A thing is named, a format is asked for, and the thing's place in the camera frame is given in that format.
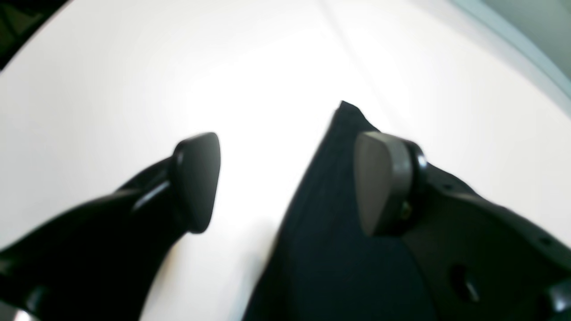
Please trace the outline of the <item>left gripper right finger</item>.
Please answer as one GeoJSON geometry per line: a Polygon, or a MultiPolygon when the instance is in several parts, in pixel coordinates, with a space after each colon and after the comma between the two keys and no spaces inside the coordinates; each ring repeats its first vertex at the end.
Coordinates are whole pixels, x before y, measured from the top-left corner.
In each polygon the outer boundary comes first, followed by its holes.
{"type": "Polygon", "coordinates": [[[363,232],[405,244],[439,321],[570,319],[570,248],[432,166],[414,142],[361,132],[354,179],[363,232]]]}

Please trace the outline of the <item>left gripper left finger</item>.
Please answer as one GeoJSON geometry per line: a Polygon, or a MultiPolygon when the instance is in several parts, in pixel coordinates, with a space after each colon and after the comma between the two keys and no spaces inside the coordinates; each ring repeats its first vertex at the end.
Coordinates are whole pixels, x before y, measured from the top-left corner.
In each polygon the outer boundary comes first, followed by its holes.
{"type": "Polygon", "coordinates": [[[173,245],[208,228],[220,167],[218,136],[198,134],[3,248],[1,306],[39,321],[138,321],[173,245]]]}

